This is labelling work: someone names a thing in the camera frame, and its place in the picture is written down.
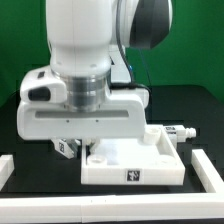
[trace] black cable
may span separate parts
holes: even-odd
[[[131,82],[130,83],[111,83],[110,84],[110,89],[111,90],[122,90],[122,89],[145,89],[148,91],[149,96],[151,96],[152,91],[150,88],[148,88],[147,86],[143,85],[143,84],[137,84],[135,83],[135,78],[133,75],[133,71],[130,67],[130,65],[128,64],[128,61],[126,59],[125,53],[123,51],[122,48],[122,44],[121,44],[121,35],[120,35],[120,24],[121,24],[121,4],[122,4],[122,0],[118,0],[118,4],[117,4],[117,17],[116,17],[116,39],[117,39],[117,45],[118,45],[118,49],[120,51],[121,57],[127,67],[127,70],[130,74],[130,78],[131,78]]]
[[[147,66],[147,63],[146,63],[146,60],[145,60],[145,57],[142,53],[142,50],[138,50],[139,51],[139,54],[140,54],[140,57],[141,57],[141,61],[142,61],[142,64],[144,66],[144,69],[146,71],[146,74],[147,74],[147,78],[148,78],[148,81],[149,81],[149,86],[151,87],[152,86],[152,82],[151,82],[151,78],[150,78],[150,72],[149,72],[149,68]]]
[[[118,0],[118,3],[117,3],[117,18],[116,18],[116,38],[117,38],[117,46],[118,46],[118,49],[120,51],[120,54],[121,54],[121,57],[127,67],[127,70],[130,74],[130,78],[131,78],[131,83],[133,83],[135,81],[135,78],[134,78],[134,75],[133,75],[133,72],[130,68],[130,65],[128,64],[128,61],[125,57],[125,54],[124,54],[124,51],[123,51],[123,48],[122,48],[122,44],[121,44],[121,33],[120,33],[120,24],[121,24],[121,4],[122,4],[122,0]]]

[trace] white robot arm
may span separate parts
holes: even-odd
[[[24,139],[143,136],[148,93],[112,91],[108,80],[119,70],[111,74],[110,49],[150,49],[162,41],[171,24],[170,0],[47,0],[46,10],[51,63],[24,78],[19,134]]]

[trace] white plastic block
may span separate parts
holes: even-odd
[[[13,156],[0,157],[0,191],[14,170]]]
[[[146,89],[136,88],[134,90],[112,90],[113,95],[122,95],[122,94],[134,94],[140,97],[144,108],[147,108],[149,105],[149,92]]]
[[[165,126],[164,128],[169,135],[177,136],[177,142],[186,142],[186,139],[197,136],[196,129],[185,128],[183,125]]]
[[[224,193],[224,182],[203,150],[193,150],[192,165],[207,193]]]
[[[52,139],[51,141],[54,143],[54,148],[57,152],[68,159],[75,157],[74,151],[69,147],[67,142],[63,141],[62,139]]]
[[[83,198],[0,199],[0,223],[80,223]]]

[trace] white plastic housing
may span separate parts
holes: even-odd
[[[42,78],[38,78],[40,73],[44,73],[44,76]],[[51,68],[49,66],[28,72],[28,74],[24,77],[20,87],[21,100],[23,102],[30,104],[37,103],[30,101],[29,91],[42,87],[48,88],[51,93],[50,100],[48,102],[45,102],[44,104],[46,103],[61,104],[66,102],[67,100],[66,85],[62,80],[56,78],[52,74]]]
[[[51,68],[67,76],[103,75],[110,70],[111,1],[47,0]]]
[[[54,143],[55,150],[67,159],[72,159],[75,157],[74,151],[72,151],[67,142],[62,139],[52,139],[52,142]]]
[[[23,81],[17,113],[18,133],[23,139],[134,138],[144,134],[144,106],[149,97],[144,91],[113,91],[96,112],[69,112],[63,104],[65,84],[48,73],[48,69],[32,71]],[[45,84],[52,95],[50,102],[30,102],[27,97],[29,89],[44,85],[37,79],[39,71],[46,73]]]

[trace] small white part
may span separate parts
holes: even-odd
[[[101,140],[99,138],[98,139],[92,139],[91,140],[91,144],[92,144],[91,145],[91,148],[90,148],[90,153],[91,154],[94,154],[95,153],[95,149],[99,146],[100,142],[101,142]]]
[[[111,82],[112,83],[130,83],[131,77],[127,70],[124,60],[121,57],[120,51],[117,45],[111,45],[109,47],[109,54],[113,64],[111,65]]]
[[[107,158],[100,155],[91,155],[87,158],[88,166],[106,166]]]
[[[72,159],[75,157],[74,151],[69,147],[66,141],[62,139],[52,139],[51,141],[54,143],[54,148],[57,152],[68,159]]]
[[[149,92],[146,89],[134,89],[134,90],[112,90],[112,94],[114,96],[116,95],[127,95],[127,94],[133,94],[133,95],[137,95],[138,97],[140,97],[144,108],[146,109],[146,107],[149,105]]]
[[[193,150],[192,165],[207,193],[224,193],[224,183],[203,150]]]
[[[83,139],[83,144],[90,146],[91,144],[93,144],[93,140],[91,138],[88,139]]]
[[[0,191],[6,184],[7,180],[11,176],[14,170],[13,156],[1,156],[0,157]]]
[[[44,76],[38,79],[40,72],[44,72]],[[50,66],[30,71],[23,79],[20,88],[20,97],[23,102],[31,103],[29,99],[29,91],[46,87],[50,90],[51,99],[47,103],[60,104],[67,100],[67,88],[65,83],[56,78],[52,73]]]
[[[168,134],[170,141],[173,144],[173,147],[177,149],[177,135],[176,134]]]
[[[156,145],[161,136],[161,129],[159,127],[150,127],[146,125],[143,142],[147,145]]]
[[[183,125],[165,126],[168,135],[177,135],[177,142],[186,142],[188,138],[197,136],[196,129],[185,128]]]
[[[172,6],[172,1],[169,0],[169,14],[170,14],[170,28],[172,26],[172,21],[173,21],[173,6]]]

